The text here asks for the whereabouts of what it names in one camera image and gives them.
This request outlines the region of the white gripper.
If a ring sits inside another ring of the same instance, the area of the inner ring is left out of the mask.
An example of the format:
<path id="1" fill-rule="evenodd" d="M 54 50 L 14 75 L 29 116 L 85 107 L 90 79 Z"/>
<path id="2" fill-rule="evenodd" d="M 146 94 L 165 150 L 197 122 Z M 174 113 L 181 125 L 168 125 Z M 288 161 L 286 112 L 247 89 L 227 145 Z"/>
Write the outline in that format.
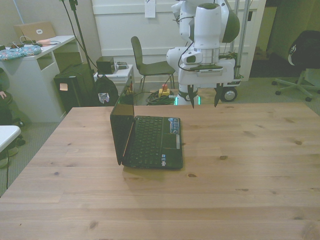
<path id="1" fill-rule="evenodd" d="M 223 84 L 234 80 L 234 59 L 220 59 L 217 63 L 222 69 L 205 69 L 201 71 L 185 71 L 181 68 L 178 71 L 178 82 L 180 85 L 187 86 L 188 95 L 192 108 L 194 108 L 195 94 L 194 85 L 216 84 L 214 106 L 216 107 L 223 94 Z"/>

